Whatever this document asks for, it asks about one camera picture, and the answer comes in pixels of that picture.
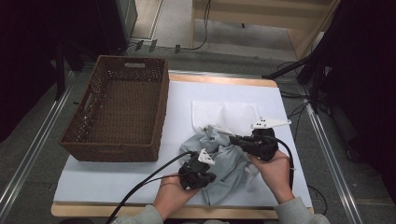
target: person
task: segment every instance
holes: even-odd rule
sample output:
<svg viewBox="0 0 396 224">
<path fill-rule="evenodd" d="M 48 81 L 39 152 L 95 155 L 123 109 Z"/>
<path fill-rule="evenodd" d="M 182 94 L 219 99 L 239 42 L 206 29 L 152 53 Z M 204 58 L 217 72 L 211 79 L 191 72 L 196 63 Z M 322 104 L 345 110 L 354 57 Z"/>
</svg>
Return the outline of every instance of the person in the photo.
<svg viewBox="0 0 396 224">
<path fill-rule="evenodd" d="M 277 151 L 270 161 L 262 161 L 248 154 L 250 161 L 257 166 L 262 179 L 274 193 L 278 202 L 275 207 L 280 223 L 330 223 L 323 215 L 311 214 L 300 197 L 295 198 L 289 185 L 289 157 Z M 162 180 L 157 196 L 152 205 L 134 217 L 118 217 L 114 224 L 163 224 L 163 222 L 179 210 L 199 189 L 183 189 L 178 176 L 166 177 Z M 205 224 L 227 223 L 219 220 L 208 220 Z"/>
</svg>

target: wicker basket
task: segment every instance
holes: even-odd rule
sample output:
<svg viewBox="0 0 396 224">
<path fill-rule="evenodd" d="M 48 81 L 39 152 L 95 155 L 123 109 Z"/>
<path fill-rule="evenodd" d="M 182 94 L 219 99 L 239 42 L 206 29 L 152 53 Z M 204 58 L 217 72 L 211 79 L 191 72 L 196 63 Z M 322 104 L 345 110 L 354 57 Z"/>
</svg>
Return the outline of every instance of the wicker basket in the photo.
<svg viewBox="0 0 396 224">
<path fill-rule="evenodd" d="M 167 61 L 100 56 L 60 145 L 79 161 L 156 161 Z"/>
</svg>

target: sleeve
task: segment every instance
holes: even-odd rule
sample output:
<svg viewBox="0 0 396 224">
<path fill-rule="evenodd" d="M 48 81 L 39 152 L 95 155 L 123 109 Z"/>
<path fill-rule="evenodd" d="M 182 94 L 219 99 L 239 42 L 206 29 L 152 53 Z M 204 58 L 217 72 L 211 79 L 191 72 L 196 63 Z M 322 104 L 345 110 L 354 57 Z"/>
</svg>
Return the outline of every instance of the sleeve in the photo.
<svg viewBox="0 0 396 224">
<path fill-rule="evenodd" d="M 313 215 L 300 197 L 275 207 L 280 223 L 330 224 L 323 215 Z"/>
<path fill-rule="evenodd" d="M 146 205 L 145 209 L 134 217 L 118 217 L 112 224 L 163 224 L 163 218 L 152 205 Z"/>
</svg>

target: black cable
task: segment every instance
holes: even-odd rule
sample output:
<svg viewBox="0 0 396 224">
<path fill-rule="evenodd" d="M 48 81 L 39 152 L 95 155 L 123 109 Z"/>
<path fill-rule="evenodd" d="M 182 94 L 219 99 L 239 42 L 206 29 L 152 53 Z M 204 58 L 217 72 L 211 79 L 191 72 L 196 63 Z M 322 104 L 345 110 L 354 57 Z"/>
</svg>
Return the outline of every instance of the black cable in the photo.
<svg viewBox="0 0 396 224">
<path fill-rule="evenodd" d="M 146 182 L 143 186 L 145 186 L 145 185 L 147 185 L 147 184 L 149 184 L 149 183 L 151 183 L 153 181 L 164 179 L 164 178 L 167 178 L 167 177 L 172 177 L 172 176 L 183 176 L 183 175 L 164 175 L 164 176 L 161 176 L 161 177 L 158 177 L 158 178 L 155 178 L 155 179 L 152 179 L 152 180 Z"/>
<path fill-rule="evenodd" d="M 285 149 L 288 151 L 288 153 L 289 153 L 289 165 L 290 165 L 289 185 L 290 185 L 290 188 L 293 189 L 293 180 L 294 180 L 294 170 L 295 170 L 295 168 L 294 168 L 293 155 L 291 154 L 290 148 L 288 147 L 288 145 L 286 145 L 286 143 L 284 143 L 282 140 L 280 140 L 278 138 L 275 138 L 275 137 L 272 137 L 272 136 L 268 136 L 268 135 L 263 135 L 263 136 L 260 136 L 260 137 L 276 141 L 276 142 L 280 143 L 283 147 L 285 147 Z"/>
<path fill-rule="evenodd" d="M 298 132 L 298 125 L 299 125 L 299 123 L 300 123 L 300 118 L 301 118 L 301 115 L 303 114 L 303 111 L 306 109 L 306 106 L 304 106 L 303 107 L 303 109 L 301 109 L 300 110 L 300 115 L 298 116 L 298 118 L 297 118 L 297 123 L 296 123 L 296 131 L 294 132 L 294 142 L 296 142 L 296 139 L 297 139 L 297 132 Z"/>
<path fill-rule="evenodd" d="M 309 99 L 309 95 L 301 95 L 298 93 L 288 92 L 288 91 L 280 91 L 281 96 L 285 98 L 303 98 Z"/>
<path fill-rule="evenodd" d="M 279 67 L 280 67 L 280 66 L 282 66 L 283 64 L 286 64 L 286 63 L 295 63 L 295 62 L 285 62 L 285 63 L 280 63 L 280 64 L 277 66 L 277 68 L 276 68 L 276 71 L 279 71 Z"/>
<path fill-rule="evenodd" d="M 326 213 L 327 213 L 327 210 L 328 210 L 328 205 L 327 205 L 326 198 L 323 196 L 323 194 L 322 194 L 318 189 L 316 189 L 316 188 L 314 188 L 313 186 L 308 185 L 308 184 L 307 184 L 307 186 L 308 186 L 309 188 L 313 189 L 314 191 L 316 191 L 316 192 L 320 195 L 320 197 L 322 197 L 325 207 L 324 207 L 324 212 L 321 213 L 321 214 L 322 214 L 323 216 L 325 216 Z"/>
<path fill-rule="evenodd" d="M 209 19 L 210 2 L 211 2 L 211 0 L 208 0 L 208 1 L 207 1 L 206 8 L 205 8 L 205 13 L 204 13 L 204 26 L 205 26 L 205 39 L 204 39 L 204 41 L 203 41 L 202 44 L 201 44 L 199 47 L 197 47 L 197 48 L 193 48 L 193 49 L 184 49 L 184 48 L 181 48 L 180 50 L 197 50 L 197 49 L 200 49 L 200 48 L 206 43 L 206 40 L 207 40 L 207 21 L 208 21 L 208 19 Z M 149 46 L 149 45 L 143 45 L 143 46 L 144 46 L 144 47 L 147 47 L 147 48 L 151 48 L 151 46 Z M 156 49 L 177 49 L 177 48 L 161 47 L 161 46 L 156 46 L 155 48 L 156 48 Z"/>
<path fill-rule="evenodd" d="M 288 115 L 288 119 L 290 119 L 291 117 L 297 115 L 299 112 L 296 112 L 296 110 L 298 110 L 299 108 L 306 107 L 307 105 L 311 104 L 310 101 L 307 101 L 305 103 L 302 103 L 301 105 L 297 106 L 297 108 L 295 108 L 289 115 Z"/>
<path fill-rule="evenodd" d="M 125 205 L 126 201 L 135 193 L 137 192 L 140 188 L 142 188 L 153 176 L 155 176 L 156 174 L 158 174 L 161 170 L 163 170 L 165 167 L 167 167 L 168 165 L 170 165 L 171 163 L 173 163 L 174 161 L 177 161 L 178 159 L 186 156 L 186 155 L 193 155 L 196 152 L 192 152 L 192 151 L 188 151 L 188 152 L 184 152 L 178 156 L 176 156 L 175 158 L 173 158 L 171 161 L 169 161 L 168 163 L 166 163 L 165 165 L 163 165 L 162 167 L 160 167 L 158 170 L 156 170 L 154 173 L 152 173 L 151 175 L 149 175 L 146 179 L 144 179 L 142 182 L 138 183 L 133 189 L 131 189 L 131 191 L 129 191 L 126 196 L 122 199 L 122 201 L 119 203 L 119 205 L 116 207 L 116 209 L 114 209 L 113 213 L 111 214 L 111 216 L 108 218 L 106 224 L 110 224 L 111 221 L 113 220 L 113 218 L 116 216 L 116 214 L 120 211 L 120 209 Z"/>
</svg>

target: white paper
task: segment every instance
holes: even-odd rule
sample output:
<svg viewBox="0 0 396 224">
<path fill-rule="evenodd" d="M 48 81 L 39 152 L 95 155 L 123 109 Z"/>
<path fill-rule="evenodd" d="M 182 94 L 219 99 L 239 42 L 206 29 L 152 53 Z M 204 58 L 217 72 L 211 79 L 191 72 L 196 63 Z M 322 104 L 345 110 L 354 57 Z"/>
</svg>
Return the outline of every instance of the white paper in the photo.
<svg viewBox="0 0 396 224">
<path fill-rule="evenodd" d="M 140 181 L 178 155 L 182 143 L 195 134 L 191 125 L 191 103 L 193 101 L 234 102 L 257 106 L 260 117 L 286 119 L 287 115 L 278 88 L 238 85 L 220 85 L 196 82 L 171 81 L 159 160 L 156 162 L 81 162 L 70 157 L 64 167 L 55 202 L 74 203 L 119 203 Z M 276 137 L 290 148 L 296 171 L 293 193 L 301 196 L 304 204 L 311 207 L 311 199 L 305 183 L 303 170 L 290 132 L 289 125 L 274 128 Z M 287 154 L 281 145 L 280 150 Z M 177 173 L 180 163 L 174 162 L 158 175 Z M 153 203 L 160 181 L 145 185 L 135 193 L 128 203 Z M 188 204 L 205 205 L 201 193 Z M 258 175 L 247 187 L 241 186 L 219 205 L 275 206 L 276 199 Z"/>
</svg>

